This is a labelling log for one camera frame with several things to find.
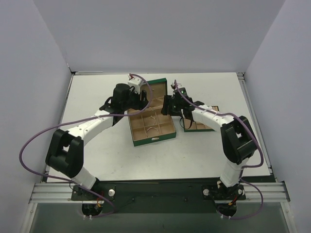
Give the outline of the green jewelry box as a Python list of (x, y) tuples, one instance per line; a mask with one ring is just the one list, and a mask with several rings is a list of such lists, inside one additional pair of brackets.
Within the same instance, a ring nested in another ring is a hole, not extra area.
[[(176, 129), (172, 117), (170, 115), (164, 116), (161, 114), (164, 96), (167, 94), (167, 79), (161, 78), (148, 81), (148, 84), (144, 84), (141, 90), (147, 91), (148, 100), (150, 100), (150, 97), (152, 97), (152, 99), (149, 108), (144, 112), (129, 117), (134, 146), (137, 147), (175, 138)], [(155, 116), (156, 120), (147, 118), (149, 116)], [(156, 137), (147, 137), (146, 130), (149, 127), (158, 128), (160, 135)]]

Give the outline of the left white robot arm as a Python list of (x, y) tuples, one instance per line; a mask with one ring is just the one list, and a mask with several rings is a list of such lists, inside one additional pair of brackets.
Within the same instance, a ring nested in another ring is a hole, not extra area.
[(66, 131), (56, 130), (46, 156), (46, 164), (83, 187), (83, 195), (93, 200), (99, 196), (97, 179), (84, 168), (84, 146), (102, 131), (116, 125), (129, 109), (143, 110), (148, 105), (143, 81), (134, 79), (119, 83), (91, 120)]

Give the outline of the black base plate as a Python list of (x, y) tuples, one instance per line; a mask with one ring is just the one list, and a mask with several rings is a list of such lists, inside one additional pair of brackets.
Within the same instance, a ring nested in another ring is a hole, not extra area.
[(245, 200), (242, 184), (225, 187), (218, 178), (97, 181), (91, 192), (73, 186), (71, 200), (94, 214), (199, 214), (224, 210), (235, 214)]

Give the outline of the green tray with compartments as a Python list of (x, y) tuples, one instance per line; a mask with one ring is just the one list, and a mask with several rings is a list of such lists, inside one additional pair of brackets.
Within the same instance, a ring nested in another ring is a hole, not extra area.
[(183, 128), (183, 131), (186, 133), (214, 132), (215, 131), (210, 126), (207, 126), (201, 122), (191, 121), (191, 120), (183, 118), (183, 117), (180, 118), (179, 124)]

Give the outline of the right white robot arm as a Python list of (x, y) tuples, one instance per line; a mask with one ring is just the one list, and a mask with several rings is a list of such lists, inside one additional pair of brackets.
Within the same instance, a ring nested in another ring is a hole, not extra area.
[(164, 96), (161, 113), (182, 117), (219, 131), (226, 156), (220, 182), (227, 188), (238, 184), (246, 163), (258, 148), (247, 118), (222, 114), (203, 102), (193, 102), (185, 88)]

